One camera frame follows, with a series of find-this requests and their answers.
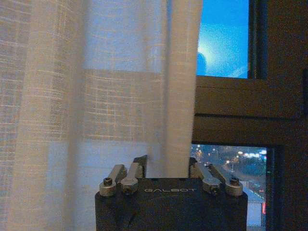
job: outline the black plastic piece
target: black plastic piece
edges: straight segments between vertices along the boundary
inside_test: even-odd
[[[142,166],[142,175],[143,177],[146,176],[146,163],[147,163],[148,156],[143,155],[141,157],[134,158],[133,163],[139,163]]]

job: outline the blue sky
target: blue sky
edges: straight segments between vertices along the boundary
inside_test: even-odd
[[[204,0],[197,74],[244,77],[248,70],[248,0]]]

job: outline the window frame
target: window frame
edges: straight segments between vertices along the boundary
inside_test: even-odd
[[[282,162],[283,147],[281,145],[251,144],[251,143],[220,143],[206,141],[192,141],[192,144],[201,145],[221,145],[221,146],[246,146],[246,147],[266,147],[266,231],[281,229],[281,209],[282,209]]]
[[[302,72],[307,55],[302,17],[306,9],[299,1],[256,2],[250,4],[250,10],[255,13],[254,20],[249,23],[255,25],[250,29],[249,39],[250,44],[255,42],[250,45],[249,52],[250,59],[255,61],[250,62],[253,78],[197,76],[197,115],[269,118],[299,118],[302,115]]]

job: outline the metal bracket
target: metal bracket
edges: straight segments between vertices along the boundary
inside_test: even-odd
[[[220,181],[214,178],[204,165],[198,162],[191,165],[190,173],[191,177],[202,179],[202,188],[204,191],[213,196],[218,195]]]
[[[116,184],[126,176],[124,165],[115,165],[109,176],[100,184],[101,196],[113,196],[116,193]]]
[[[130,165],[127,176],[121,180],[121,190],[124,194],[132,195],[137,191],[137,178],[143,177],[142,170],[142,166],[139,163],[132,163]]]
[[[243,185],[237,177],[233,177],[218,166],[209,165],[208,168],[211,174],[225,186],[225,191],[228,195],[240,196],[243,194]]]

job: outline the dark window frame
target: dark window frame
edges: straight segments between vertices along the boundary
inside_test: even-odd
[[[250,40],[257,40],[249,53],[255,56],[250,58],[255,59],[250,64],[250,78],[197,76],[195,113],[300,118],[302,73],[307,57],[304,23],[307,10],[302,2],[288,0],[257,0],[250,4],[250,9],[256,12],[255,20],[250,20],[250,24],[255,24]]]

